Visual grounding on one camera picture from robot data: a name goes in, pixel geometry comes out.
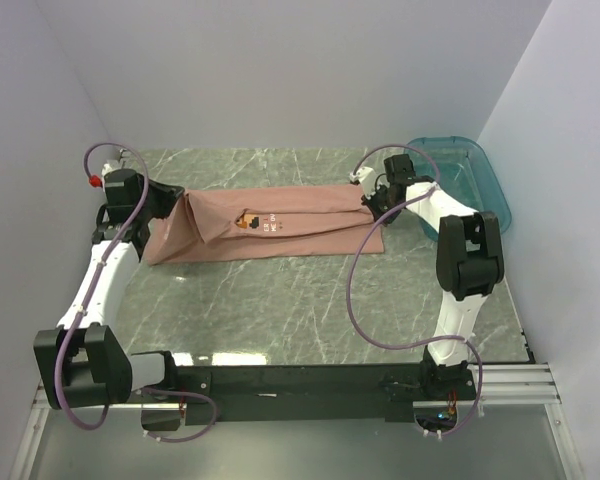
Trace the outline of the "pink printed t shirt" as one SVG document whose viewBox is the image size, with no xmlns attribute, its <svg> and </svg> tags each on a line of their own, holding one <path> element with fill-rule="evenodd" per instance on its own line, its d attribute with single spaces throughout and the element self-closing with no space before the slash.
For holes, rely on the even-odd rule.
<svg viewBox="0 0 600 480">
<path fill-rule="evenodd" d="M 374 218 L 356 185 L 187 190 L 157 220 L 149 265 L 350 255 Z"/>
</svg>

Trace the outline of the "teal plastic basin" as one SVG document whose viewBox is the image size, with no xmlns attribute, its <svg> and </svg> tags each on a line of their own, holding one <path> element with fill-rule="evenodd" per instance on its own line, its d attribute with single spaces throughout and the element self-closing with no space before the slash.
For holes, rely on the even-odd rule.
<svg viewBox="0 0 600 480">
<path fill-rule="evenodd" d="M 461 136 L 421 137 L 408 145 L 431 157 L 440 172 L 441 188 L 460 203 L 478 211 L 491 211 L 504 234 L 511 212 L 496 174 L 484 150 Z"/>
</svg>

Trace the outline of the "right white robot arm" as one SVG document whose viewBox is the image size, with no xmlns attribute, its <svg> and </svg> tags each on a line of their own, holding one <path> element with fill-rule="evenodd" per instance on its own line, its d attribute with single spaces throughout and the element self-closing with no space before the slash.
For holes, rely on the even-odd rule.
<svg viewBox="0 0 600 480">
<path fill-rule="evenodd" d="M 362 187 L 361 202 L 372 213 L 374 228 L 407 210 L 437 233 L 435 267 L 442 300 L 418 384 L 424 395 L 440 399 L 473 383 L 469 344 L 480 310 L 504 279 L 504 258 L 497 215 L 454 199 L 440 186 L 439 169 L 433 170 L 433 176 L 417 174 L 410 156 L 402 153 L 384 160 L 382 174 L 359 165 L 349 178 Z"/>
</svg>

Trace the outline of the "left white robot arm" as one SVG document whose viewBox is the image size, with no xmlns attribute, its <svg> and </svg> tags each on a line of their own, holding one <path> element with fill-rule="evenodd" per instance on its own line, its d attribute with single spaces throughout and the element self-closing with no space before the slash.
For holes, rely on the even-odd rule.
<svg viewBox="0 0 600 480">
<path fill-rule="evenodd" d="M 105 202 L 86 274 L 57 326 L 39 331 L 33 344 L 47 400 L 54 409 L 100 407 L 124 403 L 144 388 L 156 401 L 169 401 L 180 388 L 172 356 L 126 354 L 113 325 L 148 244 L 150 222 L 167 218 L 184 190 L 110 166 L 89 182 L 103 189 Z"/>
</svg>

